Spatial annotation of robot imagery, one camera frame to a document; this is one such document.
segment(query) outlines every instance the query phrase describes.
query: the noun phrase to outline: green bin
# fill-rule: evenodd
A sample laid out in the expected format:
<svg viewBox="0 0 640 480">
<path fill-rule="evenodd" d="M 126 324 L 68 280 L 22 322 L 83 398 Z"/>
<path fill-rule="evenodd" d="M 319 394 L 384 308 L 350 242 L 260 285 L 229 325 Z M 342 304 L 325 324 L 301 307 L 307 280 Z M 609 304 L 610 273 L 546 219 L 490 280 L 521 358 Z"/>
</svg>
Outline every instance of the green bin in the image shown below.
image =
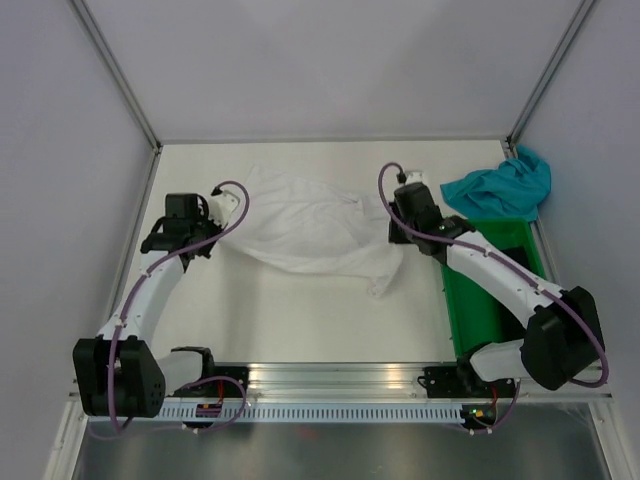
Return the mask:
<svg viewBox="0 0 640 480">
<path fill-rule="evenodd" d="M 533 241 L 531 227 L 523 219 L 469 219 L 499 250 L 523 247 L 530 270 L 545 278 Z M 464 275 L 442 267 L 449 322 L 456 356 L 484 342 L 503 342 L 499 304 L 484 289 Z"/>
</svg>

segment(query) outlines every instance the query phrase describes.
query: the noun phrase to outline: white wall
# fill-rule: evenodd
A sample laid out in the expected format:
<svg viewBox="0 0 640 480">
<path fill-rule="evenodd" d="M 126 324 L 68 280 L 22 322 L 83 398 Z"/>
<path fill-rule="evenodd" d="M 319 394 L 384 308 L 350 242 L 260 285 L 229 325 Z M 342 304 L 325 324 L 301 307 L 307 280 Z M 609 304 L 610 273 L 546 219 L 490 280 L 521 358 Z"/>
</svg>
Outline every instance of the white wall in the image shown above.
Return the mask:
<svg viewBox="0 0 640 480">
<path fill-rule="evenodd" d="M 522 143 L 547 157 L 541 209 L 560 277 L 594 294 L 640 457 L 640 2 L 599 3 Z"/>
<path fill-rule="evenodd" d="M 163 141 L 507 135 L 579 0 L 88 0 Z"/>
<path fill-rule="evenodd" d="M 150 149 L 64 0 L 0 4 L 0 465 L 42 475 Z"/>
</svg>

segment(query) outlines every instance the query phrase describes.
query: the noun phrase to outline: teal towel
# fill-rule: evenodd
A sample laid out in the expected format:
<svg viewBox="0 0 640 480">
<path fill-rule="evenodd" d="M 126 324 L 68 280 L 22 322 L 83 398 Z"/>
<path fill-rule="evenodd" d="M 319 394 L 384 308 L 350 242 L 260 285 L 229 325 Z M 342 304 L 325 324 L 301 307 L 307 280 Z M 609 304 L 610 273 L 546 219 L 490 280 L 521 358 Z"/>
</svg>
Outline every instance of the teal towel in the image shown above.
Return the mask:
<svg viewBox="0 0 640 480">
<path fill-rule="evenodd" d="M 495 170 L 471 172 L 462 180 L 440 185 L 444 201 L 469 218 L 538 218 L 538 204 L 551 191 L 549 165 L 533 150 L 518 145 L 518 158 Z"/>
</svg>

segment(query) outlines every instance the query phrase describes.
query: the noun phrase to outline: white towel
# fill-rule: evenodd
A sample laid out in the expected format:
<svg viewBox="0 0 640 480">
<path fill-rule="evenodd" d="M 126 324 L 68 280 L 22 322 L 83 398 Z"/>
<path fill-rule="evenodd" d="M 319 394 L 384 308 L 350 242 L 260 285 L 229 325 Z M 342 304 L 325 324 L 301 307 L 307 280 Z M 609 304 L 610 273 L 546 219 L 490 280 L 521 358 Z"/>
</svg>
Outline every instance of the white towel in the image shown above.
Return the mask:
<svg viewBox="0 0 640 480">
<path fill-rule="evenodd" d="M 370 278 L 375 297 L 387 289 L 402 249 L 387 241 L 389 216 L 377 195 L 343 192 L 260 166 L 245 186 L 249 213 L 221 242 L 287 272 Z"/>
</svg>

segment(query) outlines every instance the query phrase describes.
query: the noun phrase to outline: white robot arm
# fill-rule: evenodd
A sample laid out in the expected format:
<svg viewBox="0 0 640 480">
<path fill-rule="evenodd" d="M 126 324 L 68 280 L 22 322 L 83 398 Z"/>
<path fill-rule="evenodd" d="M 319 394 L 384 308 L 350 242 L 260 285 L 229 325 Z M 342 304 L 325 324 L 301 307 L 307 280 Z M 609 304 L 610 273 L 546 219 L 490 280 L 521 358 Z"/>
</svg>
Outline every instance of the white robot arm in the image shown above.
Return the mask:
<svg viewBox="0 0 640 480">
<path fill-rule="evenodd" d="M 397 164 L 380 172 L 378 189 L 384 201 L 382 177 L 398 167 L 401 184 L 394 202 L 386 204 L 392 220 L 389 241 L 412 243 L 477 283 L 508 308 L 524 327 L 524 338 L 478 345 L 458 359 L 457 373 L 467 391 L 509 378 L 532 378 L 549 390 L 567 381 L 597 387 L 606 382 L 608 367 L 593 297 L 583 288 L 566 291 L 528 271 L 496 247 L 466 220 L 443 217 L 419 173 L 405 174 Z M 573 380 L 603 360 L 598 382 Z"/>
<path fill-rule="evenodd" d="M 111 401 L 118 416 L 153 417 L 165 395 L 212 374 L 209 349 L 180 347 L 156 361 L 148 344 L 189 263 L 196 256 L 209 258 L 239 205 L 238 197 L 220 189 L 209 199 L 190 193 L 166 196 L 165 216 L 142 243 L 138 281 L 98 335 L 80 339 L 74 348 L 87 414 L 109 414 Z"/>
</svg>

